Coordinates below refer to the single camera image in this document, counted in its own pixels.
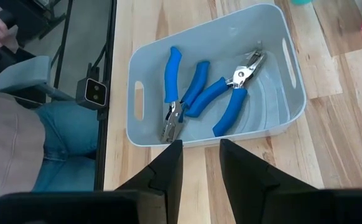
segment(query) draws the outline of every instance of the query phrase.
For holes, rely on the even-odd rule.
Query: wooden table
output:
[[[163,149],[126,136],[128,63],[134,51],[250,5],[285,13],[309,98],[286,133],[237,144],[318,188],[362,187],[362,0],[118,0],[104,188],[113,190]],[[234,223],[218,146],[186,148],[179,223]]]

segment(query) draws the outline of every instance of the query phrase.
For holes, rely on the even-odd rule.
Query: jeans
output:
[[[94,189],[98,121],[92,111],[71,101],[54,101],[35,111],[45,129],[44,159],[34,192]]]

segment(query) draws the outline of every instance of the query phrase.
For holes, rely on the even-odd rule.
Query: teal object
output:
[[[292,0],[293,4],[307,4],[312,2],[312,0]]]

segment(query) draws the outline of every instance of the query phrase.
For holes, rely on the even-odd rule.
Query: pliers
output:
[[[238,119],[243,101],[248,94],[247,89],[244,88],[244,84],[255,76],[265,59],[266,54],[261,50],[255,50],[249,54],[247,58],[236,67],[231,78],[225,80],[224,77],[221,77],[220,80],[204,90],[185,112],[185,115],[197,118],[210,102],[227,89],[232,88],[230,103],[220,121],[213,127],[213,133],[216,137],[223,136]]]
[[[189,109],[197,96],[203,91],[207,81],[210,62],[202,61],[197,64],[192,82],[181,101],[179,101],[177,76],[181,58],[181,52],[176,47],[171,47],[170,57],[164,72],[164,101],[165,103],[169,103],[169,112],[165,118],[161,135],[161,141],[163,143],[172,143],[176,140],[183,128],[184,111]]]

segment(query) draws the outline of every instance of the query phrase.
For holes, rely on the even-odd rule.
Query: plastic bin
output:
[[[199,118],[186,118],[179,135],[184,146],[217,143],[221,138],[251,139],[279,134],[303,112],[304,85],[285,17],[273,4],[257,4],[171,35],[138,49],[131,57],[128,80],[127,135],[137,146],[158,146],[169,105],[164,103],[164,68],[170,47],[182,53],[179,97],[187,91],[196,64],[211,62],[207,86],[232,76],[244,54],[262,43],[267,60],[247,85],[249,96],[238,121],[226,136],[215,138],[212,127],[225,112],[232,91],[211,102]],[[135,83],[143,85],[143,119],[134,115]]]

